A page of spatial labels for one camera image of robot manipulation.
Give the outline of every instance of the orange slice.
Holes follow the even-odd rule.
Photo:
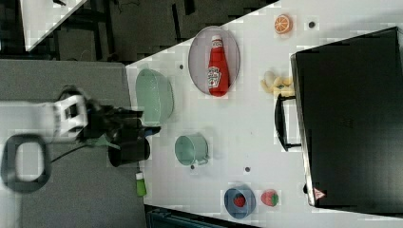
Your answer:
[[[289,32],[293,28],[293,21],[287,15],[280,15],[275,22],[275,30],[278,34]]]

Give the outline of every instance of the warning triangle label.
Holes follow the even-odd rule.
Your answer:
[[[315,199],[316,200],[319,200],[319,199],[324,198],[326,196],[324,193],[320,192],[316,188],[314,188],[314,193],[315,193]]]

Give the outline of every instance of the white bottle cap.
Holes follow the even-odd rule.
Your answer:
[[[141,179],[144,179],[143,173],[137,173],[136,174],[136,180],[141,180]]]
[[[215,40],[222,40],[220,35],[214,35],[213,38],[211,38],[211,41],[215,41]]]

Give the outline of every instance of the white plate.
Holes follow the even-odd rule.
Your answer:
[[[230,86],[235,83],[240,70],[240,51],[231,32],[220,27],[207,27],[201,30],[192,42],[189,50],[188,64],[190,77],[196,87],[210,95],[207,85],[207,69],[210,61],[211,38],[220,35],[225,51],[229,71]]]

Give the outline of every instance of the ketchup bottle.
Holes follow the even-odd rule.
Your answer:
[[[220,35],[213,36],[210,63],[208,64],[207,82],[210,94],[216,97],[225,95],[229,87],[228,65]]]

